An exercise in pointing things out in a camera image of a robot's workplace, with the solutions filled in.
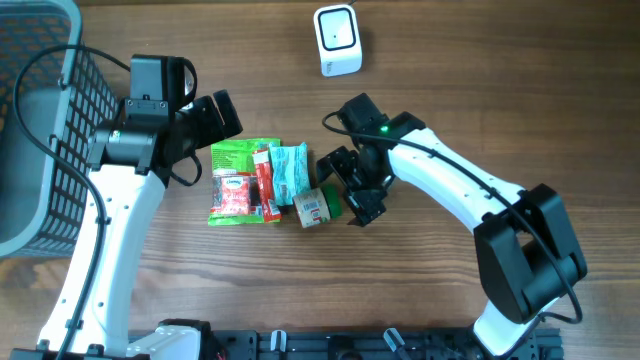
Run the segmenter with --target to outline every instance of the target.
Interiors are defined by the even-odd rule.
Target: basket mesh
[[[70,26],[63,14],[46,11],[43,14],[18,12],[0,17],[0,132],[12,106],[15,76],[27,59],[39,50],[67,43]],[[98,123],[111,118],[116,100],[90,54],[78,51],[74,60],[72,84],[66,90],[69,92],[68,108],[66,113],[58,111],[55,119],[65,123],[64,133],[57,142],[57,153],[87,173],[88,139]],[[65,52],[42,58],[29,70],[20,93],[57,86],[64,61]],[[11,256],[72,254],[87,197],[86,187],[78,180],[63,168],[54,166],[48,211],[42,226],[24,247]]]

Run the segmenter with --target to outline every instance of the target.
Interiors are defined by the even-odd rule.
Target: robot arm
[[[194,77],[191,90],[185,68]],[[54,356],[76,359],[77,354],[86,354],[84,358],[143,359],[154,353],[157,360],[200,356],[210,333],[204,327],[197,330],[184,322],[159,327],[160,332],[142,343],[148,346],[147,351],[142,346],[131,347],[128,336],[131,292],[153,215],[169,178],[189,185],[172,172],[173,164],[195,157],[195,149],[242,132],[226,91],[213,95],[216,107],[209,96],[194,99],[196,86],[195,69],[186,59],[145,55],[132,58],[130,97],[121,101],[126,104],[126,121],[114,118],[101,122],[87,160],[89,179],[106,206],[106,219],[98,219],[96,201],[89,193],[67,278],[40,332],[37,349],[16,349],[12,360]],[[98,221],[106,225],[102,253],[86,301],[78,304],[85,279],[93,276],[89,269]],[[81,311],[81,320],[70,329],[76,307]],[[68,332],[74,336],[69,347],[62,349]]]
[[[488,354],[508,354],[537,325],[538,315],[564,295],[565,288],[535,242],[520,245],[517,234],[526,229],[505,203],[469,174],[417,147],[435,150],[506,199],[542,234],[571,286],[586,275],[586,262],[562,200],[546,185],[526,191],[486,173],[448,148],[413,115],[405,112],[389,120],[366,94],[332,115],[348,131],[324,123],[325,127],[351,135],[359,152],[341,147],[318,161],[317,173],[321,181],[335,173],[343,182],[345,201],[356,215],[351,224],[366,226],[386,210],[382,200],[397,177],[430,195],[474,234],[480,280],[489,302],[473,334]]]
[[[402,139],[436,149],[486,183],[490,183],[511,204],[520,200],[518,193],[524,188],[500,180],[456,154],[440,141],[431,129],[413,130]],[[451,165],[424,151],[398,145],[388,150],[388,158],[391,171],[396,177],[427,193],[458,218],[471,233],[482,223],[485,214],[498,214],[505,209],[503,204],[479,188],[478,184],[460,174]]]

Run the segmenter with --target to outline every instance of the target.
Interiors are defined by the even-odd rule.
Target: white device
[[[313,15],[320,67],[326,77],[350,74],[362,66],[362,46],[356,12],[340,4],[318,9]]]

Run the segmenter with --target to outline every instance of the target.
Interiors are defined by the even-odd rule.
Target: green bottle cap
[[[335,219],[342,215],[342,205],[340,205],[340,197],[338,196],[336,187],[333,185],[324,185],[320,189],[324,194],[325,200],[327,200],[327,207],[329,207],[331,218]]]

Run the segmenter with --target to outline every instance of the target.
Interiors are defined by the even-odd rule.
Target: blue snack wrapper
[[[273,192],[276,205],[293,205],[293,197],[311,191],[307,167],[307,144],[272,146]]]

